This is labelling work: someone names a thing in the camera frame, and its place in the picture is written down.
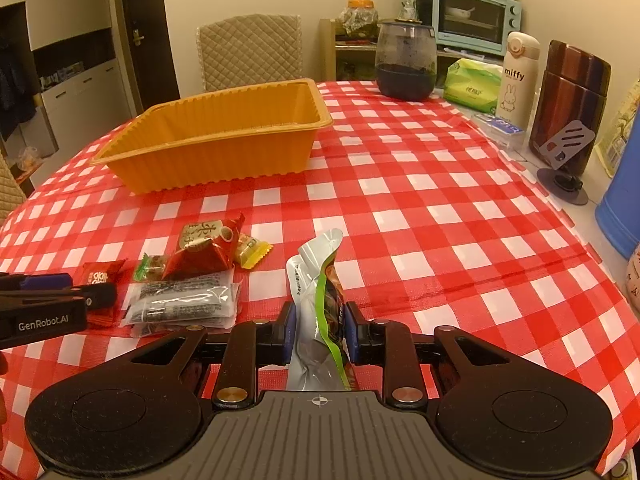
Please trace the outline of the red square snack packet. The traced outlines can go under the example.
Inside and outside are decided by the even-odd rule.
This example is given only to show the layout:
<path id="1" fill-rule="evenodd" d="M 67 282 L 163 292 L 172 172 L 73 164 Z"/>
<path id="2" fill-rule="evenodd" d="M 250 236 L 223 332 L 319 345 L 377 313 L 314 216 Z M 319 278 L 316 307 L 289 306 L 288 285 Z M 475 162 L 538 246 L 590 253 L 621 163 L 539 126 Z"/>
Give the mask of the red square snack packet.
<path id="1" fill-rule="evenodd" d="M 84 263 L 75 273 L 73 283 L 75 286 L 89 285 L 96 283 L 113 283 L 118 287 L 120 271 L 124 267 L 126 259 L 113 261 L 97 261 Z M 108 309 L 88 309 L 88 323 L 96 326 L 112 326 L 117 318 L 117 300 L 113 307 Z"/>

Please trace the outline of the grey phone stand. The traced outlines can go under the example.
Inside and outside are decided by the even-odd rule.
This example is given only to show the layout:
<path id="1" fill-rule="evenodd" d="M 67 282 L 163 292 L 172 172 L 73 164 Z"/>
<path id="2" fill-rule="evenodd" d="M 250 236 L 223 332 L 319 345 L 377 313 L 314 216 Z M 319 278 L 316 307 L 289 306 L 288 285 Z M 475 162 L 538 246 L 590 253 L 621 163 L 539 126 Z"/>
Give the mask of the grey phone stand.
<path id="1" fill-rule="evenodd" d="M 580 177 L 582 163 L 591 153 L 596 134 L 579 119 L 572 120 L 541 148 L 548 168 L 537 171 L 539 183 L 552 195 L 569 204 L 584 206 L 588 194 Z"/>

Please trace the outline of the orange lid snack jar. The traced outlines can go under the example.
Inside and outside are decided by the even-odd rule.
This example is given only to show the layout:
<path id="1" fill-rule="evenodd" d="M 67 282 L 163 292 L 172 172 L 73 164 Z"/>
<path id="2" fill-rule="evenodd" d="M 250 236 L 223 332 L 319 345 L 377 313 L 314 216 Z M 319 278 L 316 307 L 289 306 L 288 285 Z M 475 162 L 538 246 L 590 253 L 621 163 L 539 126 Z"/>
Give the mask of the orange lid snack jar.
<path id="1" fill-rule="evenodd" d="M 348 0 L 338 20 L 349 39 L 378 39 L 378 11 L 372 0 Z"/>

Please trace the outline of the brown metal thermos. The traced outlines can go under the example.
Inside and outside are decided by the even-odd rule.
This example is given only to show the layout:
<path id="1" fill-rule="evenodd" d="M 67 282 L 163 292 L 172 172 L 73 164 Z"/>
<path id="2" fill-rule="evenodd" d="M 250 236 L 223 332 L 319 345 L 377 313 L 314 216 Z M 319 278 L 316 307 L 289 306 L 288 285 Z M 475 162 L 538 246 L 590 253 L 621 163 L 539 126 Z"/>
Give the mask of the brown metal thermos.
<path id="1" fill-rule="evenodd" d="M 579 119 L 595 134 L 604 113 L 612 68 L 597 55 L 560 40 L 549 44 L 529 147 L 540 148 L 565 125 Z"/>

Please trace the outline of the blue white small box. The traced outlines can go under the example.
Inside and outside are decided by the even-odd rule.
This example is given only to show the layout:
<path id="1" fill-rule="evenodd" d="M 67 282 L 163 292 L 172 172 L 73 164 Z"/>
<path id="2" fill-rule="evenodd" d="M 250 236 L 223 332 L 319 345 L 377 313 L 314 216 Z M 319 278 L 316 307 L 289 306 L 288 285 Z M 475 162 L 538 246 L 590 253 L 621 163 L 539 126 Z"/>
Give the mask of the blue white small box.
<path id="1" fill-rule="evenodd" d="M 492 142 L 507 150 L 520 148 L 525 140 L 524 130 L 495 115 L 476 113 L 472 122 Z"/>

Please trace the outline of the white miffy bottle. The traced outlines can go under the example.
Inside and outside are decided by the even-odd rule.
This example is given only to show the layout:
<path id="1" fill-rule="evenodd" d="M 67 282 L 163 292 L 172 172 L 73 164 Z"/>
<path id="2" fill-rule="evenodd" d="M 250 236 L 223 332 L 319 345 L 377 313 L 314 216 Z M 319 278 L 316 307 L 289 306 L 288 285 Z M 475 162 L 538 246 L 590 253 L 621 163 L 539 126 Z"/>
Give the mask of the white miffy bottle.
<path id="1" fill-rule="evenodd" d="M 510 32 L 506 40 L 496 115 L 526 130 L 538 77 L 540 43 L 524 32 Z"/>

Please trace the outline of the silver green snack pouch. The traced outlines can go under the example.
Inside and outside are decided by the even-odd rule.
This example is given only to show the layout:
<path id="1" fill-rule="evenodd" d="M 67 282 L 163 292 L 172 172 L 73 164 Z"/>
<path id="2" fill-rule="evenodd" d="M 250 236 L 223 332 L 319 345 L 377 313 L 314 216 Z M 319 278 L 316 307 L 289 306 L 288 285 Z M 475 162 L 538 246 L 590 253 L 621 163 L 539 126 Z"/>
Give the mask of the silver green snack pouch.
<path id="1" fill-rule="evenodd" d="M 344 234 L 330 229 L 308 240 L 286 263 L 296 311 L 288 388 L 352 391 L 358 388 L 345 350 L 346 299 L 335 259 Z"/>

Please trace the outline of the dark wooden door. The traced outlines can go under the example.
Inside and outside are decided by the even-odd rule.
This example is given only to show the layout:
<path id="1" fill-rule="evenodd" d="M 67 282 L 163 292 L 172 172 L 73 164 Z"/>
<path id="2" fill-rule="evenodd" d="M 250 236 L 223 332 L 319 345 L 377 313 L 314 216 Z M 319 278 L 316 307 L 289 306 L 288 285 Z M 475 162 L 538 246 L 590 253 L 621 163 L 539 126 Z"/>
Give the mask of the dark wooden door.
<path id="1" fill-rule="evenodd" d="M 178 100 L 165 0 L 122 0 L 122 5 L 142 107 Z"/>

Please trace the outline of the red gold triangular snack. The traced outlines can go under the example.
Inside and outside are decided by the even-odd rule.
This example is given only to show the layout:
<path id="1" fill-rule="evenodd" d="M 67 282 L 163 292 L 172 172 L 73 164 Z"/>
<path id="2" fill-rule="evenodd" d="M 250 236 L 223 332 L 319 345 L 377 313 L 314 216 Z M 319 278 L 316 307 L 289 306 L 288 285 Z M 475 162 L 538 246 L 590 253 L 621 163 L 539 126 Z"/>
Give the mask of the red gold triangular snack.
<path id="1" fill-rule="evenodd" d="M 233 268 L 244 214 L 238 218 L 206 220 L 183 227 L 177 249 L 168 258 L 162 279 L 185 280 Z"/>

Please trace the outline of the dark glass jar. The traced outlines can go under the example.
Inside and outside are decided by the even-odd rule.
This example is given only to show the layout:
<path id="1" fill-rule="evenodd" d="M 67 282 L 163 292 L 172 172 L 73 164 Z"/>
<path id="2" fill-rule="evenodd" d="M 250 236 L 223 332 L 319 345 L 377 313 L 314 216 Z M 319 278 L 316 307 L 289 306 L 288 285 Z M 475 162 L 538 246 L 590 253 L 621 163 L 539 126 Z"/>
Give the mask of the dark glass jar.
<path id="1" fill-rule="evenodd" d="M 434 29 L 421 23 L 384 21 L 378 27 L 375 73 L 389 98 L 420 102 L 433 92 L 437 74 Z"/>

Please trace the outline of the wooden side shelf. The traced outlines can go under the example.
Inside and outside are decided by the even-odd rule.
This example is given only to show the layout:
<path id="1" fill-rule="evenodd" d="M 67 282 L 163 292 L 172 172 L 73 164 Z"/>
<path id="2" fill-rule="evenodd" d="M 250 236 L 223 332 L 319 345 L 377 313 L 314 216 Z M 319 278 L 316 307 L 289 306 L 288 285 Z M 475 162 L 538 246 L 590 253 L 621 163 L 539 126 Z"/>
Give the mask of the wooden side shelf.
<path id="1" fill-rule="evenodd" d="M 375 81 L 374 40 L 349 39 L 340 21 L 322 18 L 319 41 L 321 81 Z"/>

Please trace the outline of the light blue toaster oven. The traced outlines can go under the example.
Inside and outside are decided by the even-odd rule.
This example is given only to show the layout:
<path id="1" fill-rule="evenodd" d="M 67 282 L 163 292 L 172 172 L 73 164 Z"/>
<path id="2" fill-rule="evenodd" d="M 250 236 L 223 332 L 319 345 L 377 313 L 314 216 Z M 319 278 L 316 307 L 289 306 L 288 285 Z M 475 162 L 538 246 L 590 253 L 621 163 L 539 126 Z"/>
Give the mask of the light blue toaster oven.
<path id="1" fill-rule="evenodd" d="M 523 9 L 516 0 L 416 0 L 416 8 L 442 50 L 503 56 L 508 36 L 522 27 Z"/>

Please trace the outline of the orange plastic tray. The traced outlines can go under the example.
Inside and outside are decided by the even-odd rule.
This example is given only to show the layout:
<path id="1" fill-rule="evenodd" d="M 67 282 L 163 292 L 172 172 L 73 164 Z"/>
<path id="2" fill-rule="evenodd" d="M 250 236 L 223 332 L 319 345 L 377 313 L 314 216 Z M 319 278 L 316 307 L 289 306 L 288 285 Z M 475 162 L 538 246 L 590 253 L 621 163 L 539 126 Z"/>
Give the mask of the orange plastic tray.
<path id="1" fill-rule="evenodd" d="M 131 192 L 298 174 L 333 119 L 308 78 L 253 84 L 155 105 L 93 157 Z"/>

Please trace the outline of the green candy wrapper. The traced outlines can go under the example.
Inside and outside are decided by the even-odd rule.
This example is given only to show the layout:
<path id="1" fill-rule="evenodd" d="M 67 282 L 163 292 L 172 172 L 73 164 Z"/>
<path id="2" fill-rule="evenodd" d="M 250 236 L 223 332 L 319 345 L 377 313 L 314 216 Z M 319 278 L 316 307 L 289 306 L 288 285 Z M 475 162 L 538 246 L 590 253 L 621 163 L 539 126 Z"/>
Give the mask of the green candy wrapper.
<path id="1" fill-rule="evenodd" d="M 144 254 L 134 269 L 132 279 L 137 283 L 151 283 L 160 281 L 165 272 L 167 256 L 150 256 Z"/>

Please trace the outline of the clear grey snack packet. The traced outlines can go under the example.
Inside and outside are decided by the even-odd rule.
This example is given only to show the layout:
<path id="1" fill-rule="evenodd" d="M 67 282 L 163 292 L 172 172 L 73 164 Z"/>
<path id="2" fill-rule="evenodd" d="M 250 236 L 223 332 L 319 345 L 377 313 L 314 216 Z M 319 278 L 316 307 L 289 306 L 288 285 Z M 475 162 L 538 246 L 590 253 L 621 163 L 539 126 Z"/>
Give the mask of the clear grey snack packet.
<path id="1" fill-rule="evenodd" d="M 233 270 L 143 283 L 134 289 L 120 325 L 134 326 L 142 334 L 188 325 L 230 330 L 241 310 L 241 285 Z"/>

